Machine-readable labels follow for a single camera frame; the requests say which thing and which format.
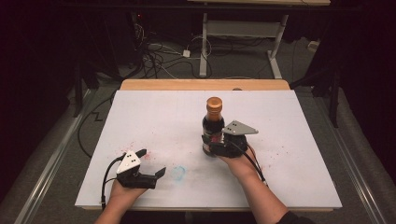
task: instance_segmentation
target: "ink stain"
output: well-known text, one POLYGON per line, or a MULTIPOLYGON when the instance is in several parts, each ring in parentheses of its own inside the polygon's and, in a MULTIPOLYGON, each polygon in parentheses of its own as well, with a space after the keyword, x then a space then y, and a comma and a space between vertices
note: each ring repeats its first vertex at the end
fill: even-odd
POLYGON ((143 158, 144 158, 146 161, 151 160, 151 152, 148 152, 143 158))
POLYGON ((183 179, 184 174, 186 174, 186 169, 182 166, 178 166, 173 168, 171 177, 174 180, 180 181, 183 179))
POLYGON ((119 155, 120 153, 123 154, 133 149, 134 149, 134 142, 130 143, 129 146, 126 147, 119 147, 118 150, 114 150, 114 154, 115 155, 119 155))

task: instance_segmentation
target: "sleeve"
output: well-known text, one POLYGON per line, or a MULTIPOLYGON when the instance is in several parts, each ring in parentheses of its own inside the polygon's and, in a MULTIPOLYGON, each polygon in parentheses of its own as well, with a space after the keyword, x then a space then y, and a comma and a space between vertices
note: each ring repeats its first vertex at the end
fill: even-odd
POLYGON ((294 213, 289 211, 277 224, 315 224, 315 222, 307 217, 297 217, 294 213))

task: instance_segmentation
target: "white table surface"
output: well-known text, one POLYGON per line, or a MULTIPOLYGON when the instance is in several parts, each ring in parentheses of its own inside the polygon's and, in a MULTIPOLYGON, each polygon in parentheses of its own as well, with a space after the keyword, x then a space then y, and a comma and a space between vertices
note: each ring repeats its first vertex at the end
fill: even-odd
MULTIPOLYGON (((288 208, 342 207, 294 91, 118 91, 76 206, 100 209, 107 166, 129 149, 146 148, 141 173, 154 175, 163 167, 166 173, 134 210, 248 210, 226 164, 202 151, 202 118, 211 96, 222 99, 226 125, 236 119, 259 130, 247 141, 270 189, 288 208)), ((116 176, 118 165, 108 178, 116 176)))

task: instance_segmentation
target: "bottle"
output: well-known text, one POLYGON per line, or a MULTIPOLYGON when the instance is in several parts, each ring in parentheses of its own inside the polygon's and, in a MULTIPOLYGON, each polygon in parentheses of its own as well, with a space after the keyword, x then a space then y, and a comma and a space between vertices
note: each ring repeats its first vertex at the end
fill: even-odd
POLYGON ((221 115, 222 101, 219 97, 210 97, 206 101, 207 113, 202 120, 202 125, 204 128, 204 144, 203 151, 206 155, 210 157, 215 157, 215 155, 209 152, 209 145, 205 142, 209 140, 210 142, 220 142, 222 137, 221 130, 224 128, 224 118, 221 115))

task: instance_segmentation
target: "bottle label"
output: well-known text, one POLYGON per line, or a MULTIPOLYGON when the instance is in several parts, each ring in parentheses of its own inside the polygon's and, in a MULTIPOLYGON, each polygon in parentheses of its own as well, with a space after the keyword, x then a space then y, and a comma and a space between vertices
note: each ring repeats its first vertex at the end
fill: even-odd
MULTIPOLYGON (((221 142, 222 132, 219 133, 208 133, 204 130, 204 137, 210 139, 210 142, 219 143, 221 142)), ((209 145, 203 144, 204 150, 209 151, 209 145)))

